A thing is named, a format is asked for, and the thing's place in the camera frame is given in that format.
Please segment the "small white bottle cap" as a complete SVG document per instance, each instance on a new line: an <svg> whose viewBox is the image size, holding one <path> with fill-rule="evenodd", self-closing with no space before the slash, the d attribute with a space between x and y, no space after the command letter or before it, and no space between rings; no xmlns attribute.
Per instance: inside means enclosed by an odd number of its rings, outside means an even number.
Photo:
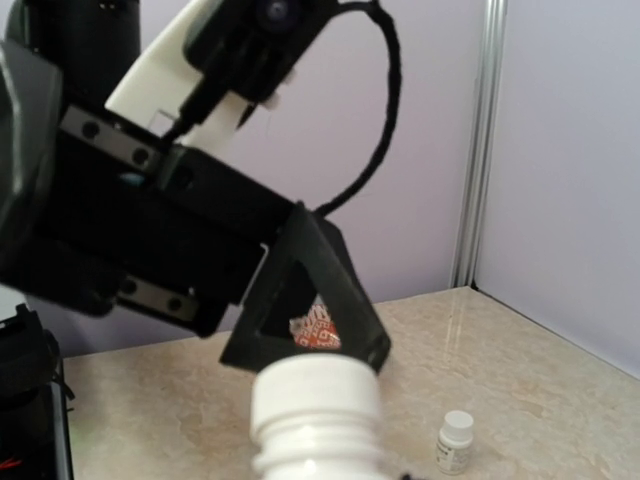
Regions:
<svg viewBox="0 0 640 480"><path fill-rule="evenodd" d="M256 375L251 393L252 438L273 422L307 414L352 415L380 422L376 372L354 358L310 353L279 360Z"/></svg>

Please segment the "red patterned bowl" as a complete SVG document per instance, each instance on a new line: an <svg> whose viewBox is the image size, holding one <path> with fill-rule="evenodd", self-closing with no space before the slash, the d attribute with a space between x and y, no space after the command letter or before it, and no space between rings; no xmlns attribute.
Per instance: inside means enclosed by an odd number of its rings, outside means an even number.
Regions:
<svg viewBox="0 0 640 480"><path fill-rule="evenodd" d="M303 348L338 350L341 340L325 305L314 304L305 316L289 321L294 342Z"/></svg>

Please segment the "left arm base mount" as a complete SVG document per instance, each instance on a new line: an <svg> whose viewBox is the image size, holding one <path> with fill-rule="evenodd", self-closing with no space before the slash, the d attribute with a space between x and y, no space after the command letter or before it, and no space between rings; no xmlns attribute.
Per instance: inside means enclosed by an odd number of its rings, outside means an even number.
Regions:
<svg viewBox="0 0 640 480"><path fill-rule="evenodd" d="M72 479L64 378L54 335L22 303L1 320L1 477Z"/></svg>

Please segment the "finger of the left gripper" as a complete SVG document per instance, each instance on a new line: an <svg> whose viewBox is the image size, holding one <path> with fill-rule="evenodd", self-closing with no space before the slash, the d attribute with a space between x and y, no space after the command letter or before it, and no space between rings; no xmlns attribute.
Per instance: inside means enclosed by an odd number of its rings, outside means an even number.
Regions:
<svg viewBox="0 0 640 480"><path fill-rule="evenodd" d="M251 372L319 348L295 343L290 322L316 300L326 306L340 340L334 351L379 372L391 339L363 289L340 230L295 205L244 300L220 363Z"/></svg>

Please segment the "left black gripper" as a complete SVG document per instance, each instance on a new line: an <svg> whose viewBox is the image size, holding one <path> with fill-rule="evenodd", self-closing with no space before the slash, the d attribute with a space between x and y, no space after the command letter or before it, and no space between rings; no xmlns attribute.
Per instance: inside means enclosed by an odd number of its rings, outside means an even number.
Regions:
<svg viewBox="0 0 640 480"><path fill-rule="evenodd" d="M201 151L160 150L1 45L1 281L94 317L116 305L207 337L293 203Z"/></svg>

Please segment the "small white pill bottle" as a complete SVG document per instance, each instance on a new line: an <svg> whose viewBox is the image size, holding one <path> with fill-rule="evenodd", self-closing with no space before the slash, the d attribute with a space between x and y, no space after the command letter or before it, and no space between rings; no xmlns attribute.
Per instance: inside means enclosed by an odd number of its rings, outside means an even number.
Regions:
<svg viewBox="0 0 640 480"><path fill-rule="evenodd" d="M307 414L273 422L250 438L258 479L387 479L380 422Z"/></svg>

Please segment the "left aluminium corner post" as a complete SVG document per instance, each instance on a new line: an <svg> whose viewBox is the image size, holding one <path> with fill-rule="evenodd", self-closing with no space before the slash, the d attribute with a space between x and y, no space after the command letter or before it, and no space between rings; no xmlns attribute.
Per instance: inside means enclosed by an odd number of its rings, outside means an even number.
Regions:
<svg viewBox="0 0 640 480"><path fill-rule="evenodd" d="M475 285L488 196L508 1L485 3L462 210L450 286Z"/></svg>

